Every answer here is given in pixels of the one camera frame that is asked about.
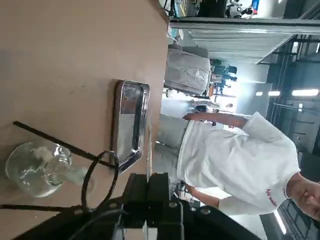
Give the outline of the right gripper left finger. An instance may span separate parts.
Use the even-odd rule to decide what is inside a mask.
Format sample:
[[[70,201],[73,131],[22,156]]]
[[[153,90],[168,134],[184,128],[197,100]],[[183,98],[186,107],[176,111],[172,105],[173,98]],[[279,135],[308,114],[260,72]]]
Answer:
[[[146,175],[132,173],[121,197],[95,210],[70,207],[17,236],[18,240],[125,240],[129,229],[142,230],[147,214]]]

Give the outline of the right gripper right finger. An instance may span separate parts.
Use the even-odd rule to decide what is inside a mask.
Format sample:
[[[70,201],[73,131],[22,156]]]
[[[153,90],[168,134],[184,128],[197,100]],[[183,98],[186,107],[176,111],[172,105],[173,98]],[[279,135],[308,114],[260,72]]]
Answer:
[[[258,240],[259,237],[214,207],[191,210],[190,204],[171,198],[168,174],[153,174],[148,181],[147,225],[158,240]]]

